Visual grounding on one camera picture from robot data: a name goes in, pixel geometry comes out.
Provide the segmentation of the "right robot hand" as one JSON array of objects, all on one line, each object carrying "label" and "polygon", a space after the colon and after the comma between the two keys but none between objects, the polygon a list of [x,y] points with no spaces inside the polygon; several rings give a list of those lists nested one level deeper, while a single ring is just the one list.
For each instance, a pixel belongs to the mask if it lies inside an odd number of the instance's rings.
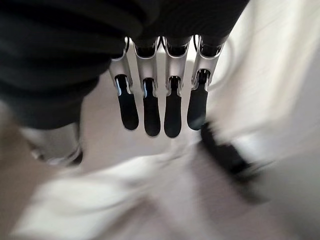
[{"label": "right robot hand", "polygon": [[199,42],[187,124],[205,122],[208,86],[246,0],[3,0],[0,98],[15,114],[34,157],[79,164],[82,103],[109,71],[124,127],[139,117],[127,48],[133,42],[144,129],[175,138],[190,39]]}]

